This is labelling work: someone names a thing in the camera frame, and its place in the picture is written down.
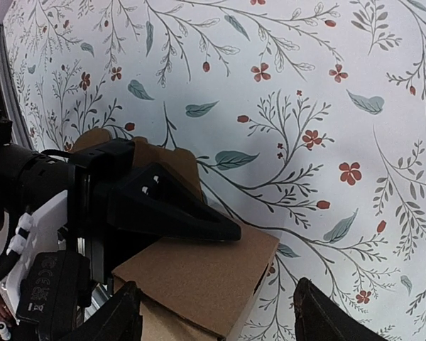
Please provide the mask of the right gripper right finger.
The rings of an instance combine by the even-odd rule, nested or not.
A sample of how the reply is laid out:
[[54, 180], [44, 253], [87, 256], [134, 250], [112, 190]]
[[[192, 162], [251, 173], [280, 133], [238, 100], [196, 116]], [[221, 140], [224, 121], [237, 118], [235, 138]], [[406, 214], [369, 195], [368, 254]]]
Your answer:
[[381, 341], [383, 337], [363, 326], [308, 278], [301, 278], [293, 295], [295, 339], [299, 341]]

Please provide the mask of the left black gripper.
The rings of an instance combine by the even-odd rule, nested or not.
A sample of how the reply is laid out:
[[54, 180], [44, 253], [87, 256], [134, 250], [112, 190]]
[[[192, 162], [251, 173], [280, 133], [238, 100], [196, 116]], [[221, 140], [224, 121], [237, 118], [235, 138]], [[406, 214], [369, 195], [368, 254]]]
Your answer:
[[76, 151], [68, 160], [67, 226], [84, 240], [93, 281], [105, 284], [110, 277], [112, 227], [179, 239], [241, 239], [237, 223], [203, 203], [161, 164], [131, 170], [134, 150], [133, 141], [117, 138]]

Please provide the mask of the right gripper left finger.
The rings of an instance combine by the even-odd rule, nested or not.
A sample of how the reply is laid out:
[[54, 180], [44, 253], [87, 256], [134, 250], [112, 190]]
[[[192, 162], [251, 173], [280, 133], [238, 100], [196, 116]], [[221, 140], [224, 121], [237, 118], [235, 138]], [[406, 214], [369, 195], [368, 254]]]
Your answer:
[[87, 322], [62, 338], [69, 341], [140, 341], [143, 316], [141, 290], [126, 282]]

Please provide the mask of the brown cardboard box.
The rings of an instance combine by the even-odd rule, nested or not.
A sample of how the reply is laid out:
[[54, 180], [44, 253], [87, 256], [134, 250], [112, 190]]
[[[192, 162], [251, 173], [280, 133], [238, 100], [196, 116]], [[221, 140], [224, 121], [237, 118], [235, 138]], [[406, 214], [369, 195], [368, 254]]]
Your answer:
[[[72, 153], [112, 139], [106, 129], [92, 129], [76, 140]], [[172, 169], [175, 177], [202, 199], [192, 152], [154, 146], [143, 137], [130, 140], [136, 144], [136, 165], [155, 161]], [[232, 221], [241, 227], [237, 242], [159, 237], [112, 270], [109, 279], [114, 290], [128, 281], [142, 290], [144, 340], [238, 338], [278, 241]]]

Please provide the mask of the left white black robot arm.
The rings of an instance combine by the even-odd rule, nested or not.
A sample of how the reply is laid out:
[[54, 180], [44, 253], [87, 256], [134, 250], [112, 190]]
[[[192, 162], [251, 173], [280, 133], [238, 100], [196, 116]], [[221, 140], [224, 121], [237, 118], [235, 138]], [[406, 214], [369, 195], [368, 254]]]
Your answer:
[[172, 169], [155, 161], [136, 165], [134, 141], [117, 138], [75, 153], [38, 153], [11, 142], [12, 123], [1, 111], [0, 207], [35, 212], [67, 193], [67, 239], [83, 238], [92, 280], [159, 237], [236, 242], [240, 226], [213, 210]]

